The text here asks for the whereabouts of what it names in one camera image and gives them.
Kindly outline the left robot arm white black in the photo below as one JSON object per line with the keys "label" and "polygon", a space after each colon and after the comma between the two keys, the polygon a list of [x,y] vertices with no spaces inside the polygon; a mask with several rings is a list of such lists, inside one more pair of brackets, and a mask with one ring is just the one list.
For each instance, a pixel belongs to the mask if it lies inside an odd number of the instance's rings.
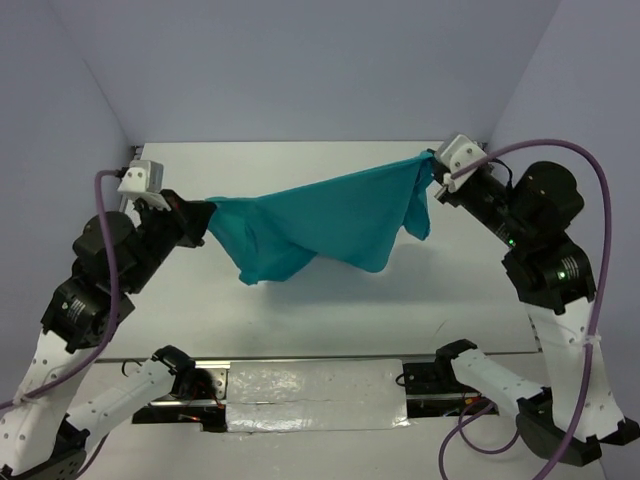
{"label": "left robot arm white black", "polygon": [[167,345],[119,384],[73,403],[91,354],[133,312],[131,295],[146,286],[175,247],[204,243],[215,205],[186,201],[172,190],[160,195],[164,209],[145,198],[135,201],[140,225],[122,212],[105,212],[75,240],[72,274],[53,293],[34,358],[1,419],[2,478],[76,479],[89,451],[148,403],[163,396],[213,397],[211,375]]}

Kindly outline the teal t shirt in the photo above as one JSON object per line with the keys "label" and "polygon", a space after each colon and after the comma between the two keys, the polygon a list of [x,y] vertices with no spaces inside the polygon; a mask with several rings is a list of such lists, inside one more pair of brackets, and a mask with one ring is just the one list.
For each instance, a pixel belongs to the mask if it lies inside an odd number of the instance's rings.
{"label": "teal t shirt", "polygon": [[284,282],[315,257],[382,271],[397,234],[431,231],[434,156],[418,156],[259,197],[213,197],[208,229],[246,285]]}

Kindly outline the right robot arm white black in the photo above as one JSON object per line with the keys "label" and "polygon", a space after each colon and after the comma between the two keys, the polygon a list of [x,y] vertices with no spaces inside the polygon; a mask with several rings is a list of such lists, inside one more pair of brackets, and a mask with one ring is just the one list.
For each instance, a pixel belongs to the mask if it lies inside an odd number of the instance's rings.
{"label": "right robot arm white black", "polygon": [[639,425],[617,406],[602,351],[589,331],[596,286],[588,256],[566,233],[584,207],[574,176],[563,166],[537,162],[513,187],[480,167],[455,192],[437,199],[462,207],[508,247],[506,275],[524,305],[549,376],[541,385],[498,365],[466,339],[439,348],[435,380],[444,390],[467,386],[514,418],[520,438],[549,460],[581,412],[560,461],[576,467],[598,460],[604,444],[638,439]]}

